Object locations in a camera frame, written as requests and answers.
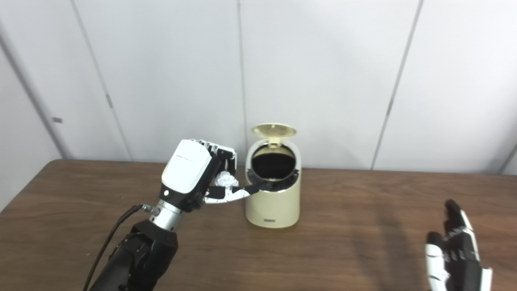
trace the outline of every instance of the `silver metal joint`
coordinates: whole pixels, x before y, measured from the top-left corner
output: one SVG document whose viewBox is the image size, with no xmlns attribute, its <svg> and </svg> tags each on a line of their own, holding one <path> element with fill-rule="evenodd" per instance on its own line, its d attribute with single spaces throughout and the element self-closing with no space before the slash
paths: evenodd
<svg viewBox="0 0 517 291">
<path fill-rule="evenodd" d="M 168 231 L 176 231 L 179 223 L 181 223 L 185 216 L 183 210 L 163 200 L 160 200 L 154 209 L 156 209 L 158 213 L 151 213 L 149 220 L 158 227 Z"/>
</svg>

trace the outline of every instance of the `open lid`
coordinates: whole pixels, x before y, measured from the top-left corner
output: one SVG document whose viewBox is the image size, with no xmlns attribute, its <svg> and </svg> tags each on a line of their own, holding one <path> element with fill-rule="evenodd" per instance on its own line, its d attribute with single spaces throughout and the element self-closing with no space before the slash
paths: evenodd
<svg viewBox="0 0 517 291">
<path fill-rule="evenodd" d="M 296 134 L 296 130 L 289 125 L 281 123 L 263 123 L 251 129 L 258 137 L 267 138 L 270 148 L 277 148 L 280 139 L 289 138 Z"/>
</svg>

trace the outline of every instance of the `robotic finger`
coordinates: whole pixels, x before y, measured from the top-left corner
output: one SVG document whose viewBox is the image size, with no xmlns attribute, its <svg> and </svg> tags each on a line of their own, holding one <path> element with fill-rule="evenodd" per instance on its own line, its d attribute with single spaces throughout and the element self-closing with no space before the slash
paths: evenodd
<svg viewBox="0 0 517 291">
<path fill-rule="evenodd" d="M 490 291 L 492 269 L 481 268 L 474 230 L 454 200 L 445 203 L 446 235 L 430 232 L 425 259 L 432 291 Z"/>
</svg>

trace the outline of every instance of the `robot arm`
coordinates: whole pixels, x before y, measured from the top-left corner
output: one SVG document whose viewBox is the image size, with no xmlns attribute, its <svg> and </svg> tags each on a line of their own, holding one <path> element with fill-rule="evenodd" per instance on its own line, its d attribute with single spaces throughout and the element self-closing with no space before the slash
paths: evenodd
<svg viewBox="0 0 517 291">
<path fill-rule="evenodd" d="M 492 269 L 482 268 L 474 230 L 465 212 L 454 202 L 445 203 L 445 237 L 430 232 L 425 260 L 432 291 L 490 291 Z"/>
<path fill-rule="evenodd" d="M 167 271 L 178 249 L 176 230 L 185 213 L 205 203 L 228 202 L 258 192 L 258 187 L 210 186 L 214 177 L 236 172 L 235 150 L 204 140 L 182 140 L 162 174 L 156 207 L 135 206 L 124 214 L 108 235 L 83 290 L 118 225 L 138 209 L 151 215 L 135 224 L 113 253 L 90 291 L 151 291 Z"/>
</svg>

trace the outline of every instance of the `trash can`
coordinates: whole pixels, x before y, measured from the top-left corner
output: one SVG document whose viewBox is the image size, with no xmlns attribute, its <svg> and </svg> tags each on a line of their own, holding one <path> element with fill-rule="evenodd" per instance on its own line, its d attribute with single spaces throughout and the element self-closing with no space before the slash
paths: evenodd
<svg viewBox="0 0 517 291">
<path fill-rule="evenodd" d="M 253 144 L 246 157 L 246 179 L 259 192 L 246 198 L 246 218 L 254 225 L 283 228 L 300 217 L 301 157 L 285 140 L 296 134 L 288 125 L 265 123 L 252 128 L 264 138 Z"/>
</svg>

